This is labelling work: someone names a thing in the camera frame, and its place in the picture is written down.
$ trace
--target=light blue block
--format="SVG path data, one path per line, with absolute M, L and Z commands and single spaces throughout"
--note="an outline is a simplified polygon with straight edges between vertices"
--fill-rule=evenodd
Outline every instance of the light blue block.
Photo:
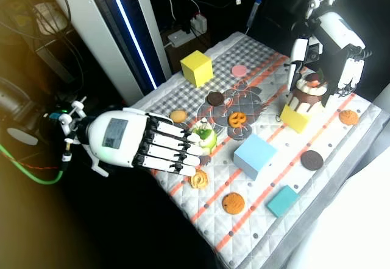
M 234 152 L 233 162 L 251 179 L 256 180 L 259 171 L 275 155 L 276 148 L 255 134 L 251 134 Z
M 267 208 L 276 216 L 281 217 L 291 205 L 298 199 L 299 195 L 289 186 L 284 186 L 278 194 L 267 204 Z

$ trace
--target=robotic hand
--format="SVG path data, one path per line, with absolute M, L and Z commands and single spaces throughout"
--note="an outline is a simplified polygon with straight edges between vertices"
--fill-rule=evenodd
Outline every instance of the robotic hand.
M 94 171 L 108 176 L 99 166 L 99 161 L 103 161 L 120 167 L 195 175 L 203 152 L 195 145 L 200 141 L 199 135 L 174 126 L 170 118 L 133 108 L 87 117 L 82 111 L 84 100 L 85 97 L 73 102 L 72 112 L 62 114 L 59 121 L 67 136 L 65 141 L 71 138 L 73 144 L 83 145 Z M 79 118 L 72 118 L 74 112 Z
M 299 38 L 292 47 L 287 84 L 288 90 L 292 91 L 301 78 L 303 66 L 319 60 L 324 51 L 326 59 L 325 63 L 321 63 L 321 69 L 328 85 L 322 100 L 324 106 L 330 95 L 346 96 L 356 88 L 364 59 L 371 55 L 370 51 L 364 50 L 365 45 L 359 36 L 337 13 L 326 12 L 313 17 L 314 11 L 325 1 L 331 6 L 335 0 L 309 2 L 305 19 L 299 24 Z

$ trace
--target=quilted tablecloth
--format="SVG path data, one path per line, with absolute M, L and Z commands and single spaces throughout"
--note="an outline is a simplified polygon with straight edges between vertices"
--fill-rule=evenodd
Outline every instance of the quilted tablecloth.
M 241 33 L 234 33 L 206 55 L 213 60 L 214 78 L 203 87 L 195 88 L 178 73 L 133 107 L 167 116 L 184 109 L 188 113 L 180 124 L 184 128 L 208 119 L 218 134 L 215 151 L 202 157 L 201 169 L 207 172 L 209 184 L 193 189 L 185 176 L 152 174 L 227 268 L 278 268 L 332 200 L 388 114 L 356 94 L 332 97 L 325 111 L 298 134 L 277 117 L 286 102 L 286 56 Z M 234 77 L 234 65 L 245 65 L 247 75 Z M 222 106 L 207 103 L 205 98 L 212 91 L 224 94 Z M 358 113 L 358 125 L 346 126 L 338 119 L 339 112 L 348 109 Z M 248 124 L 241 131 L 227 124 L 233 111 L 247 114 Z M 233 152 L 252 133 L 277 149 L 256 181 L 233 163 Z M 307 150 L 322 155 L 321 169 L 312 172 L 302 166 L 300 156 Z M 285 185 L 299 199 L 277 218 L 265 204 Z M 246 202 L 237 215 L 222 208 L 222 199 L 230 192 L 239 193 Z

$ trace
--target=chocolate cupcake with white icing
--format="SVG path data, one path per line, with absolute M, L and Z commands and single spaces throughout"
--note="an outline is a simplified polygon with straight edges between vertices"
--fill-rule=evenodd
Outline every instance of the chocolate cupcake with white icing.
M 324 109 L 321 99 L 326 91 L 327 84 L 321 83 L 317 73 L 311 73 L 297 81 L 296 88 L 287 97 L 287 104 L 299 114 L 312 116 Z

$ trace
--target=yellow blurry object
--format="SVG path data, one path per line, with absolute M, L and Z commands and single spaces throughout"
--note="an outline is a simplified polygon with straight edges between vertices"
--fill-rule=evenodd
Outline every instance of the yellow blurry object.
M 298 114 L 287 104 L 283 108 L 280 119 L 298 133 L 302 133 L 309 123 L 311 116 Z
M 200 87 L 213 78 L 211 59 L 198 50 L 181 59 L 184 77 L 195 87 Z

